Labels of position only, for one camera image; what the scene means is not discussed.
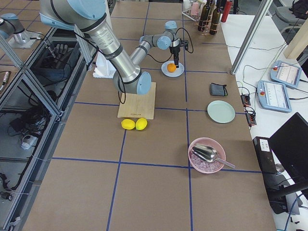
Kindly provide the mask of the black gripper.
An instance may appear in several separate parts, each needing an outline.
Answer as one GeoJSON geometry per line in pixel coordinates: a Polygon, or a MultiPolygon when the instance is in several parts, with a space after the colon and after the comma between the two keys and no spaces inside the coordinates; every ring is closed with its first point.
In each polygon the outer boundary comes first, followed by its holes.
{"type": "Polygon", "coordinates": [[[181,50],[181,47],[184,48],[184,50],[188,50],[189,41],[188,40],[182,40],[177,39],[175,41],[171,42],[171,45],[169,46],[170,53],[174,56],[174,64],[176,68],[179,68],[179,53],[181,50]]]}

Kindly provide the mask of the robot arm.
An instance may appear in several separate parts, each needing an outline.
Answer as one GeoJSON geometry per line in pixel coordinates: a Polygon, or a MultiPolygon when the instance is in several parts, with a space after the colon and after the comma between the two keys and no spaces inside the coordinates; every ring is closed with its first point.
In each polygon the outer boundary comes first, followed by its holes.
{"type": "Polygon", "coordinates": [[[139,46],[129,56],[107,23],[106,5],[103,0],[42,0],[40,18],[42,23],[64,30],[74,30],[88,34],[106,60],[117,70],[113,77],[119,92],[144,95],[151,88],[151,76],[143,72],[139,63],[153,47],[169,49],[174,56],[174,64],[179,67],[181,47],[188,48],[188,41],[177,35],[174,21],[165,24],[162,34],[141,37],[139,46]]]}

